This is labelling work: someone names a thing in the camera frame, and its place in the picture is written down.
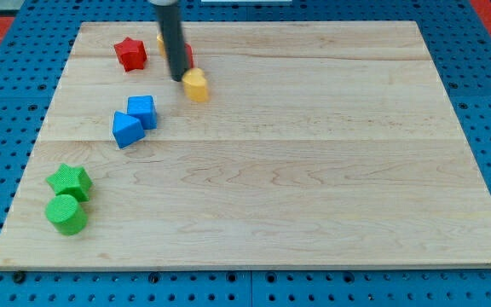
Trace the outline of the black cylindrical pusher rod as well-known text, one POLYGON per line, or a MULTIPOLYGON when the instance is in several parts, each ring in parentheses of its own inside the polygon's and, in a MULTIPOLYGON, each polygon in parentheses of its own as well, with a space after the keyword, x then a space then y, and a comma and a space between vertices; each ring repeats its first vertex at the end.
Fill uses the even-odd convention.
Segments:
POLYGON ((181 7, 179 0, 150 0, 153 5, 159 30, 165 44, 171 78, 181 82, 189 69, 188 55, 182 30, 181 7))

